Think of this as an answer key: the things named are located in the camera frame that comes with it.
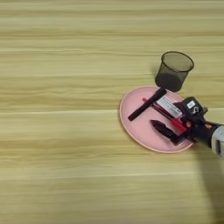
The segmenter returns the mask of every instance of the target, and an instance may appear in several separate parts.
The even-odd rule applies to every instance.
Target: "red object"
[[[156,105],[152,105],[152,107],[158,112],[160,113],[161,115],[165,116],[167,119],[169,119],[171,121],[171,123],[177,127],[179,130],[182,130],[183,132],[187,131],[187,128],[185,126],[182,125],[182,123],[176,119],[176,118],[173,118],[172,115],[168,114],[167,111],[165,113],[165,111],[163,111],[161,108],[159,108],[158,106]]]

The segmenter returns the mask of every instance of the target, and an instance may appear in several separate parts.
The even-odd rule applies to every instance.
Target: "black object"
[[[158,101],[162,96],[166,94],[164,88],[160,88],[150,99],[148,99],[140,108],[136,109],[130,116],[129,120],[133,121],[140,116],[152,103]]]
[[[158,120],[150,120],[152,126],[163,136],[169,138],[174,144],[180,144],[185,138],[186,134],[183,133],[180,136],[175,134],[171,129]]]
[[[161,58],[156,83],[161,88],[178,92],[193,67],[193,60],[186,54],[182,52],[166,52]]]

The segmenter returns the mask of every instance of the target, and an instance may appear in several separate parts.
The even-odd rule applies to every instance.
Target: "wood grain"
[[[0,0],[0,223],[224,222],[224,163],[135,143],[120,100],[189,54],[183,97],[224,123],[222,1]]]

